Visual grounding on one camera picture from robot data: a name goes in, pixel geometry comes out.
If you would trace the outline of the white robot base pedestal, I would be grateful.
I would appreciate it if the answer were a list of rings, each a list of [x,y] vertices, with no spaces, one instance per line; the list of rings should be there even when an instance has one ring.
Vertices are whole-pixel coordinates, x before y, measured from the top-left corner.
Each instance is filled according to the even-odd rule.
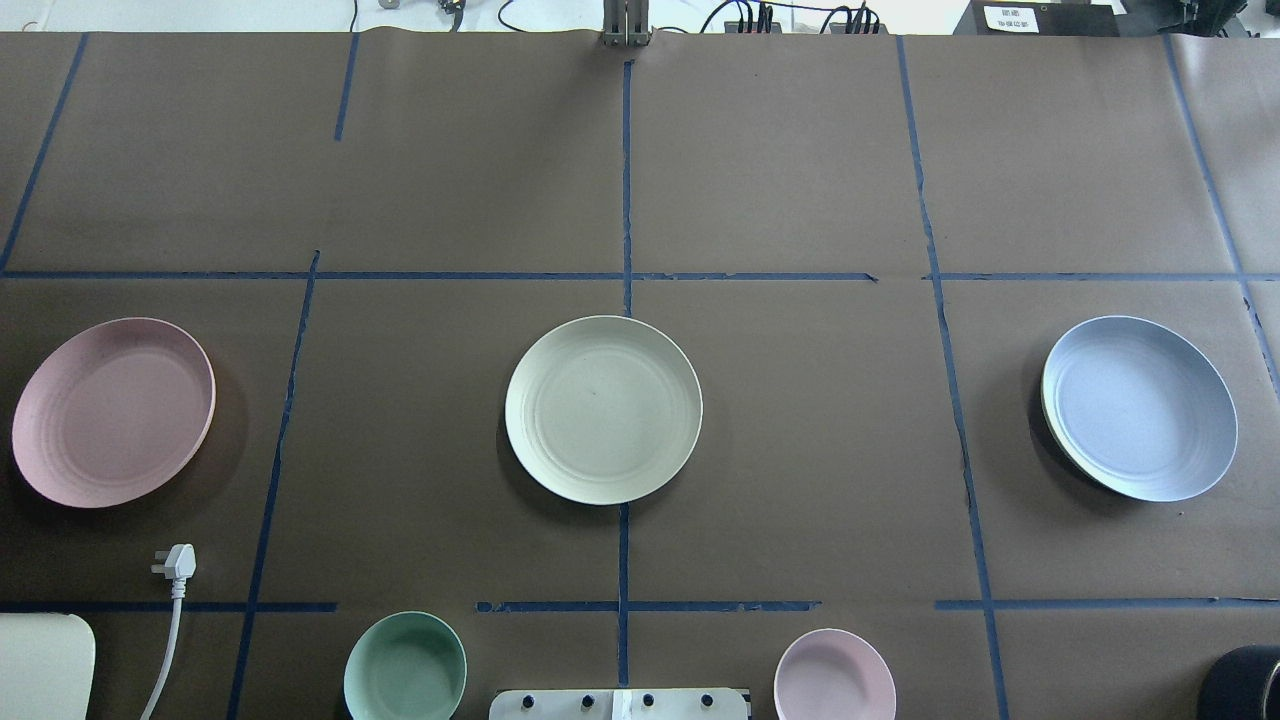
[[[748,691],[728,687],[502,691],[489,719],[751,719]]]

